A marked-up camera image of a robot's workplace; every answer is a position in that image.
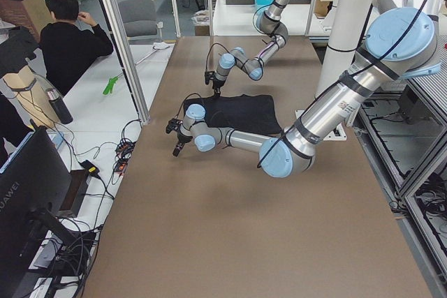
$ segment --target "brown tabletop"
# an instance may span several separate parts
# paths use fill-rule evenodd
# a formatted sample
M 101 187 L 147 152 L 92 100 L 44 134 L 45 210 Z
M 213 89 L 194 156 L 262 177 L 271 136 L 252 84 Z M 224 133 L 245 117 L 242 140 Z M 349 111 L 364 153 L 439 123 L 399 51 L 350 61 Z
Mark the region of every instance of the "brown tabletop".
M 256 36 L 213 41 L 248 55 L 264 46 Z M 319 145 L 313 168 L 286 179 L 234 148 L 200 153 L 187 144 L 172 156 L 168 120 L 187 94 L 212 95 L 203 82 L 209 47 L 208 37 L 178 41 L 84 297 L 431 297 L 351 131 L 345 142 Z M 312 101 L 320 69 L 311 43 L 294 36 L 260 82 L 233 69 L 222 95 L 271 94 L 285 127 Z

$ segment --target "black cloth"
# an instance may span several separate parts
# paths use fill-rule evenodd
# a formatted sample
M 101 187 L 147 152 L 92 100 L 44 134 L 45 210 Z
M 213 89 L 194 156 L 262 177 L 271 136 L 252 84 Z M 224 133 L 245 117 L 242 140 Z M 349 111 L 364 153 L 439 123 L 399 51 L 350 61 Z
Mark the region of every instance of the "black cloth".
M 113 52 L 113 45 L 99 24 L 93 33 L 74 24 L 56 22 L 41 31 L 40 47 L 47 79 L 65 95 L 99 56 Z
M 231 127 L 261 135 L 282 132 L 274 113 L 273 97 L 269 95 L 188 99 L 183 104 L 184 111 L 191 104 L 205 108 L 205 122 L 209 127 Z
M 31 129 L 23 123 L 14 105 L 0 93 L 0 167 L 8 159 L 3 138 L 18 146 L 29 132 Z

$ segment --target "black shirt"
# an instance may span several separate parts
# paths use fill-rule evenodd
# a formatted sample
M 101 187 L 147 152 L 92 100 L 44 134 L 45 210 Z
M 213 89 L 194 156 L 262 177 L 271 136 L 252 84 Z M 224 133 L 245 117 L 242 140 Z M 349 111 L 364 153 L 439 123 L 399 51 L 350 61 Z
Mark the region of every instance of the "black shirt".
M 41 31 L 40 47 L 47 68 L 47 79 L 65 95 L 94 60 L 113 52 L 113 45 L 97 24 L 79 30 L 74 24 L 56 22 Z

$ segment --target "trash bin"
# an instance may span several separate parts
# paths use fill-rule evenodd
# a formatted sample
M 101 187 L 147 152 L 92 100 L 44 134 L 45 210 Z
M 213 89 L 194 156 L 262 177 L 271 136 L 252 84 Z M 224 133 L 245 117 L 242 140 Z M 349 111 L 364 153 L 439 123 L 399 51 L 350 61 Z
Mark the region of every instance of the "trash bin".
M 199 10 L 191 18 L 196 36 L 210 36 L 210 13 L 208 10 Z
M 44 0 L 0 0 L 0 18 L 28 28 L 37 42 L 42 28 L 52 22 Z

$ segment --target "green object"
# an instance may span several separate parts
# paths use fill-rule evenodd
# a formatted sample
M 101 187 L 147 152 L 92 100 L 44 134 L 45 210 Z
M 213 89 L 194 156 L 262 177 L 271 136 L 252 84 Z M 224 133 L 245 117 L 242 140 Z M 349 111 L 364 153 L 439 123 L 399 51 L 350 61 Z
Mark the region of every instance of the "green object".
M 109 78 L 109 83 L 107 83 L 107 86 L 105 87 L 105 89 L 103 91 L 104 96 L 113 93 L 113 87 L 118 79 L 119 79 L 119 76 Z

